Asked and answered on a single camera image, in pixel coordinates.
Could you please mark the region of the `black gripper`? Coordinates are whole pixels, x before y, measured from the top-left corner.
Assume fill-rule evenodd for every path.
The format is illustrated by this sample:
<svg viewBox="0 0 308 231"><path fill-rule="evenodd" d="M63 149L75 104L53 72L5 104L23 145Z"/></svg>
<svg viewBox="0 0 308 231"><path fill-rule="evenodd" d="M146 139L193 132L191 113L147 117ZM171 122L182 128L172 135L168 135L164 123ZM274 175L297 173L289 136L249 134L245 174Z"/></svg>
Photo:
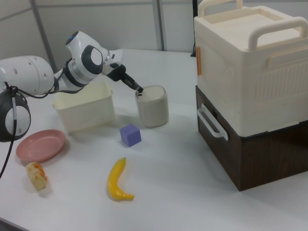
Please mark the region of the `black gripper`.
<svg viewBox="0 0 308 231"><path fill-rule="evenodd" d="M143 91L143 88L131 76L126 74L126 67L123 64L112 70L106 76L114 82L121 80L124 84L137 92Z"/></svg>

